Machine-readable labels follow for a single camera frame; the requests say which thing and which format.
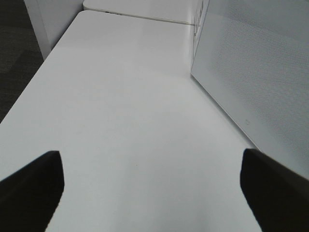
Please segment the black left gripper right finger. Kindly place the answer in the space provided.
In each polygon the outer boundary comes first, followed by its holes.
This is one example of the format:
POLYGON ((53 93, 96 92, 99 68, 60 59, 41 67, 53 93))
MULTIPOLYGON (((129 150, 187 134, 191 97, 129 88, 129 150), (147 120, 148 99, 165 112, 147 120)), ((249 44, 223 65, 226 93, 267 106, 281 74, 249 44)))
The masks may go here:
POLYGON ((259 150, 243 152, 240 187, 264 232, 309 230, 309 181, 259 150))

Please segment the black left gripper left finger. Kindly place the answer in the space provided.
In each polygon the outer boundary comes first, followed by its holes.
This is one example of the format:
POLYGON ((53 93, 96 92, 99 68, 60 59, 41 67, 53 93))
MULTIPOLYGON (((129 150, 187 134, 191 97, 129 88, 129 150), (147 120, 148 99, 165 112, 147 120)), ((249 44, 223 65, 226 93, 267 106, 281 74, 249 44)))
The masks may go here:
POLYGON ((0 182, 0 230, 43 232, 65 186, 59 151, 48 151, 0 182))

